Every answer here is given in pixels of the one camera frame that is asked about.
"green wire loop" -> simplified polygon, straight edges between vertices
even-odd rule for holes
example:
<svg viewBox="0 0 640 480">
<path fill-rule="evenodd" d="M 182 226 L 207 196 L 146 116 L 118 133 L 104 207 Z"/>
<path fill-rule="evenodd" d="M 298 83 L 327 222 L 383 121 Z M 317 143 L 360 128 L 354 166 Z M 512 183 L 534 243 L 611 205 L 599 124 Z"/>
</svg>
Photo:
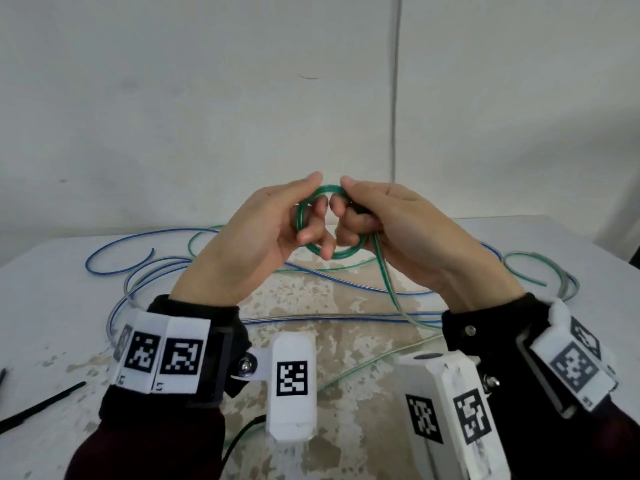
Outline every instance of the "green wire loop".
<svg viewBox="0 0 640 480">
<path fill-rule="evenodd" d="M 298 211 L 296 213 L 296 228 L 298 230 L 302 230 L 305 227 L 305 224 L 304 224 L 305 209 L 316 199 L 316 197 L 322 194 L 338 194 L 342 197 L 347 198 L 350 203 L 353 203 L 348 193 L 340 185 L 322 185 L 318 187 L 315 192 L 313 192 L 311 197 L 304 199 L 298 204 Z M 367 240 L 367 236 L 361 235 L 360 241 L 359 243 L 357 243 L 356 246 L 345 249 L 343 251 L 335 251 L 333 253 L 333 256 L 331 256 L 331 259 L 345 259 L 353 256 L 359 250 L 362 249 L 366 240 Z M 320 247 L 317 244 L 310 242 L 305 247 L 316 256 L 320 256 Z"/>
</svg>

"sleeve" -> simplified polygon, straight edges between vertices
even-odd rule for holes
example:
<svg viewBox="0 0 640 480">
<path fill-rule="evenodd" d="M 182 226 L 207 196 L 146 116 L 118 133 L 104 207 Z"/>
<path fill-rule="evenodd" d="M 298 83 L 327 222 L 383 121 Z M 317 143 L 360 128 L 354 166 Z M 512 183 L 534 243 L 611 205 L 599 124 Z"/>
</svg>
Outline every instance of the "sleeve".
<svg viewBox="0 0 640 480">
<path fill-rule="evenodd" d="M 231 364 L 251 346 L 237 306 L 194 305 L 160 295 L 148 311 L 209 319 L 212 326 L 231 326 Z M 225 392 L 234 397 L 245 384 L 227 377 Z M 100 426 L 76 450 L 66 480 L 219 478 L 224 416 L 219 408 L 185 407 L 188 397 L 140 394 L 110 386 L 102 399 Z"/>
<path fill-rule="evenodd" d="M 548 327 L 548 310 L 526 294 L 507 305 L 442 316 L 449 350 L 479 356 L 482 373 L 499 380 L 488 402 L 514 478 L 640 478 L 638 425 L 609 397 L 592 413 L 580 409 L 563 419 L 517 349 L 526 327 L 533 336 Z"/>
</svg>

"maroon sleeve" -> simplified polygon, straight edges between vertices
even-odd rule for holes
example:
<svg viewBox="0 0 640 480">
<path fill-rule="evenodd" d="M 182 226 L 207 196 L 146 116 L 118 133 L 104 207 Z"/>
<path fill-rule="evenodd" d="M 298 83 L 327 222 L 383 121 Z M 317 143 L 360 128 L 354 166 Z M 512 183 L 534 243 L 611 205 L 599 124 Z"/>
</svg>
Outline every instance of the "maroon sleeve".
<svg viewBox="0 0 640 480">
<path fill-rule="evenodd" d="M 231 363 L 251 346 L 238 307 L 192 305 L 158 296 L 151 313 L 210 319 L 231 326 Z M 227 378 L 225 391 L 237 395 L 246 383 Z M 140 394 L 110 386 L 100 407 L 98 429 L 76 450 L 66 480 L 217 479 L 225 439 L 219 408 L 188 408 L 189 395 Z"/>
<path fill-rule="evenodd" d="M 518 480 L 640 478 L 635 421 L 608 397 L 592 413 L 580 408 L 562 418 L 517 350 L 522 330 L 531 326 L 536 337 L 549 326 L 548 311 L 527 294 L 488 310 L 442 316 L 449 350 L 479 356 L 483 373 L 500 381 L 488 402 L 511 473 Z M 469 326 L 472 335 L 465 332 Z M 555 390 L 564 388 L 555 376 L 547 379 Z"/>
</svg>

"wall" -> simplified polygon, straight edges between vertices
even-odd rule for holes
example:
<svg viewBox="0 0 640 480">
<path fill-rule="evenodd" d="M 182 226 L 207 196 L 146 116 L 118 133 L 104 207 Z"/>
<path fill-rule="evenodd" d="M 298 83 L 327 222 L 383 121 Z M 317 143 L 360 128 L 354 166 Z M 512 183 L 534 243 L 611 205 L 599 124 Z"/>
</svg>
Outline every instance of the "wall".
<svg viewBox="0 0 640 480">
<path fill-rule="evenodd" d="M 0 229 L 228 220 L 387 180 L 391 0 L 0 0 Z"/>
<path fill-rule="evenodd" d="M 640 0 L 404 0 L 399 58 L 400 183 L 607 233 L 640 169 Z"/>
</svg>

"table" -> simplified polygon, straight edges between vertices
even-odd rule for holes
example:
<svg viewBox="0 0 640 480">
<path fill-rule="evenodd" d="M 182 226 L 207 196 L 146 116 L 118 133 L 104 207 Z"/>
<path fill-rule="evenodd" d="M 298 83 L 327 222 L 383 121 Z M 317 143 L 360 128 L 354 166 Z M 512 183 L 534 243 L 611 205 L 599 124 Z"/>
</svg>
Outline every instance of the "table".
<svg viewBox="0 0 640 480">
<path fill-rule="evenodd" d="M 640 420 L 640 271 L 608 254 L 546 216 L 460 219 L 476 238 L 503 253 L 537 251 L 575 274 L 580 294 L 569 302 L 580 318 L 618 358 L 621 386 L 614 401 Z M 185 254 L 190 233 L 174 233 L 130 241 L 108 250 L 95 261 L 100 270 L 130 266 L 146 257 L 151 246 L 158 256 Z M 98 277 L 84 270 L 92 251 L 111 237 L 75 237 L 44 242 L 0 268 L 0 367 L 10 373 L 0 388 L 0 419 L 86 380 L 87 386 L 69 398 L 0 435 L 0 478 L 58 480 L 68 460 L 97 428 L 97 412 L 107 387 L 110 360 L 104 324 L 122 296 L 123 276 Z M 201 248 L 206 238 L 198 240 Z M 366 251 L 354 262 L 370 255 Z M 296 252 L 300 263 L 323 263 L 306 250 Z M 526 258 L 512 261 L 518 270 L 547 279 L 548 289 L 524 283 L 528 290 L 550 295 L 556 290 L 553 272 Z M 353 282 L 382 286 L 377 267 L 368 265 L 340 272 Z M 176 276 L 167 276 L 139 295 L 148 304 L 167 292 Z M 403 276 L 399 287 L 418 290 Z M 438 310 L 437 296 L 404 298 L 407 311 Z M 309 275 L 274 275 L 241 304 L 242 317 L 300 313 L 391 312 L 388 296 L 355 290 Z M 316 333 L 318 384 L 373 356 L 428 337 L 430 331 L 409 324 L 361 322 L 286 322 L 250 326 L 255 346 L 266 346 L 278 330 Z M 445 349 L 443 340 L 429 344 Z M 308 444 L 282 446 L 263 433 L 242 442 L 223 478 L 417 479 L 401 410 L 393 391 L 392 359 L 384 359 L 345 379 L 318 400 L 318 435 Z M 266 387 L 251 383 L 235 399 L 227 398 L 223 412 L 227 435 L 233 436 L 254 416 L 264 412 Z"/>
</svg>

